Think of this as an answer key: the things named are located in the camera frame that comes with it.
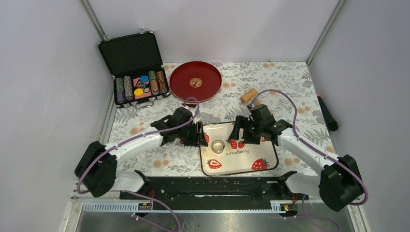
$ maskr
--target floral tablecloth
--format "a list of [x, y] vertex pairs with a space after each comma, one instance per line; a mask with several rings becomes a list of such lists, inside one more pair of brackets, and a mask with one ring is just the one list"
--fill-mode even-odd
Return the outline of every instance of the floral tablecloth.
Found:
[[[167, 78], [182, 63], [165, 63]], [[236, 115], [248, 116], [249, 112], [239, 97], [251, 88], [259, 92], [277, 89], [288, 94], [298, 107], [296, 126], [303, 136], [320, 147], [333, 152], [332, 142], [324, 124], [315, 89], [305, 62], [213, 62], [222, 74], [222, 86], [210, 100], [200, 103], [198, 118], [204, 124], [234, 121]], [[275, 119], [292, 121], [292, 105], [280, 94], [265, 93], [259, 100], [274, 113]], [[182, 101], [171, 95], [155, 101], [150, 108], [136, 110], [133, 107], [117, 109], [109, 142], [114, 143], [134, 135], [165, 115], [172, 114]], [[315, 172], [296, 155], [277, 147], [279, 165], [263, 172], [237, 174], [240, 176], [277, 176], [288, 171], [308, 175]], [[204, 176], [201, 170], [199, 149], [184, 147], [179, 141], [142, 153], [126, 162], [120, 169], [140, 170], [147, 176]]]

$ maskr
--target yellow button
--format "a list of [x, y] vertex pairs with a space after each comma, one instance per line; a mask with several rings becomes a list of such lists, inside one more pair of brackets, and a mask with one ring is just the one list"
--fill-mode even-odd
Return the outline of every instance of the yellow button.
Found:
[[136, 96], [141, 96], [144, 93], [144, 91], [141, 88], [138, 88], [134, 91], [134, 94]]

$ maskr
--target black case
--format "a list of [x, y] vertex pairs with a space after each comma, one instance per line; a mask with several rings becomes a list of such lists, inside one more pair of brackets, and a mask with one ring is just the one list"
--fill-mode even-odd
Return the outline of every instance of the black case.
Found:
[[[152, 102], [170, 95], [168, 81], [163, 68], [160, 50], [153, 31], [127, 35], [119, 38], [98, 42], [98, 49], [114, 78], [114, 101], [118, 108], [129, 107], [145, 102]], [[148, 75], [149, 71], [162, 71], [164, 74], [166, 93], [149, 96], [141, 99], [125, 100], [119, 104], [117, 100], [116, 78], [130, 76], [131, 79]]]

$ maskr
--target gray floor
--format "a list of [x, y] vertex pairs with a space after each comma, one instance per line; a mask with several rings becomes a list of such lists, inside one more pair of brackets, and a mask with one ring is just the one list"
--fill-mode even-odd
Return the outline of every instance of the gray floor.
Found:
[[[306, 204], [309, 215], [326, 216], [341, 226], [341, 231], [354, 231], [347, 208], [334, 212], [322, 203]], [[298, 215], [303, 215], [299, 205]], [[316, 232], [320, 231], [306, 218], [277, 219], [277, 214], [178, 214], [183, 232]], [[151, 213], [147, 219], [170, 229], [177, 229], [171, 214]], [[314, 219], [320, 226], [328, 230], [337, 230], [328, 221]], [[136, 221], [130, 214], [84, 212], [80, 218], [77, 232], [162, 232], [146, 222]]]

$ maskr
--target blue button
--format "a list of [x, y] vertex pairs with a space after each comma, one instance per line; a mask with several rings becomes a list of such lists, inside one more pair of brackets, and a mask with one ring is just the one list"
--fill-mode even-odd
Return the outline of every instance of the blue button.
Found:
[[140, 77], [140, 81], [141, 82], [147, 82], [149, 79], [148, 79], [148, 76], [141, 76]]

